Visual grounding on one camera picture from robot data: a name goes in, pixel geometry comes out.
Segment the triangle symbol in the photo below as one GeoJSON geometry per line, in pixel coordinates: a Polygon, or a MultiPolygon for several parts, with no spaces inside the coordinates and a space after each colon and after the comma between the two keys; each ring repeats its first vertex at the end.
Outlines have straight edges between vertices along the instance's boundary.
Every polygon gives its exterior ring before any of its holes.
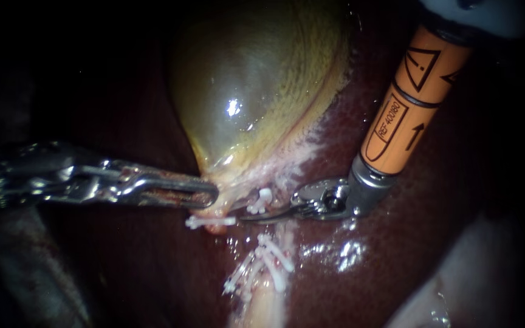
{"type": "Polygon", "coordinates": [[[426,50],[409,47],[404,56],[404,66],[407,69],[408,78],[417,92],[420,92],[423,84],[431,73],[440,50],[426,50]]]}

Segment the arrow symbol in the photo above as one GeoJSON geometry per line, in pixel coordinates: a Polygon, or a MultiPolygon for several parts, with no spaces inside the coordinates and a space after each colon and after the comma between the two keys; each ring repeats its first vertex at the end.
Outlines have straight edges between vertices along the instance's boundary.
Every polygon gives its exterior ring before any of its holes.
{"type": "Polygon", "coordinates": [[[420,133],[421,131],[423,131],[424,129],[425,129],[425,123],[421,123],[420,125],[415,126],[415,127],[413,128],[413,131],[414,131],[413,137],[410,138],[410,142],[408,143],[407,148],[404,149],[404,150],[407,151],[407,150],[409,150],[409,149],[413,146],[413,143],[414,143],[414,141],[416,140],[416,137],[418,137],[419,133],[420,133]]]}

